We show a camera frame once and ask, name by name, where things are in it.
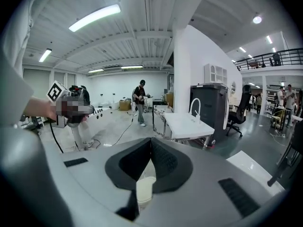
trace balcony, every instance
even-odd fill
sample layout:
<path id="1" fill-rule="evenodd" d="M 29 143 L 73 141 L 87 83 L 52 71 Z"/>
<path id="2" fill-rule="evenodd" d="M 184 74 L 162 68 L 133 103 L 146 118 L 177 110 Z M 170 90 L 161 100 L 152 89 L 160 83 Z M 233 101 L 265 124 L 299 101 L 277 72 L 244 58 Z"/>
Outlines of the balcony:
<path id="1" fill-rule="evenodd" d="M 303 48 L 277 51 L 244 59 L 234 63 L 239 71 L 258 68 L 303 65 Z"/>

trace window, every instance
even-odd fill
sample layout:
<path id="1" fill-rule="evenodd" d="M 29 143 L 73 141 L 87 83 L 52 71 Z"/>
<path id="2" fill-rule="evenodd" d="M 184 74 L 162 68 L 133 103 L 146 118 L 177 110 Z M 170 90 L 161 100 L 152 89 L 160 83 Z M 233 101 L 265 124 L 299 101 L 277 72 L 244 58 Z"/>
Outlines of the window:
<path id="1" fill-rule="evenodd" d="M 76 76 L 74 74 L 67 74 L 67 89 L 76 84 Z"/>
<path id="2" fill-rule="evenodd" d="M 54 80 L 61 82 L 62 85 L 64 85 L 64 73 L 62 72 L 55 72 L 54 74 Z"/>
<path id="3" fill-rule="evenodd" d="M 23 79 L 34 90 L 35 97 L 47 99 L 50 71 L 24 69 Z"/>

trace human arm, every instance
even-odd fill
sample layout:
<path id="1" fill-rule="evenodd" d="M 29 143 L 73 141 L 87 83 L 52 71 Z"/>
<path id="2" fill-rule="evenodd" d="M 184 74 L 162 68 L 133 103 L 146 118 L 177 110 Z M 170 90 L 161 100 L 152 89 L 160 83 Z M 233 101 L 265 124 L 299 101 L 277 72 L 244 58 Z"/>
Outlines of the human arm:
<path id="1" fill-rule="evenodd" d="M 283 100 L 285 97 L 283 96 L 282 91 L 278 91 L 278 99 Z"/>
<path id="2" fill-rule="evenodd" d="M 134 97 L 137 98 L 137 99 L 139 99 L 138 95 L 139 95 L 139 88 L 136 87 L 136 89 L 134 90 Z"/>
<path id="3" fill-rule="evenodd" d="M 37 97 L 31 97 L 27 103 L 24 115 L 57 119 L 56 108 L 52 102 Z"/>

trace cardboard box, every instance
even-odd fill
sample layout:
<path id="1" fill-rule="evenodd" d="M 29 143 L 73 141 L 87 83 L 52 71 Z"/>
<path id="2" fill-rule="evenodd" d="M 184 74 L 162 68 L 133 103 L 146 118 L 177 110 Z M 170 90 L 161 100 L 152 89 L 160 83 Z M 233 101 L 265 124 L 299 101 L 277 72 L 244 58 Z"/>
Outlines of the cardboard box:
<path id="1" fill-rule="evenodd" d="M 128 111 L 131 109 L 131 101 L 120 101 L 119 102 L 120 111 Z"/>
<path id="2" fill-rule="evenodd" d="M 174 107 L 174 94 L 173 93 L 167 93 L 166 94 L 167 102 L 169 103 L 170 107 Z"/>

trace white pillar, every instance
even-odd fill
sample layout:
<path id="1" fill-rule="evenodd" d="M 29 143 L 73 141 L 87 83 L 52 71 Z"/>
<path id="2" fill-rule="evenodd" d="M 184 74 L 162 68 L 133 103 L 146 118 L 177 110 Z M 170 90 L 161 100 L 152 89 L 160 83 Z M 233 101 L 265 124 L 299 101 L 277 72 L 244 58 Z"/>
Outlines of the white pillar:
<path id="1" fill-rule="evenodd" d="M 51 73 L 49 74 L 49 87 L 53 85 L 53 81 L 55 81 L 55 70 L 52 69 Z"/>
<path id="2" fill-rule="evenodd" d="M 68 89 L 69 87 L 67 86 L 67 73 L 64 74 L 64 86 Z"/>
<path id="3" fill-rule="evenodd" d="M 264 115 L 265 109 L 266 109 L 266 98 L 267 98 L 267 86 L 266 86 L 266 76 L 262 76 L 262 105 L 260 110 L 260 115 Z"/>
<path id="4" fill-rule="evenodd" d="M 174 112 L 188 113 L 190 99 L 190 56 L 184 29 L 173 30 L 174 36 Z"/>

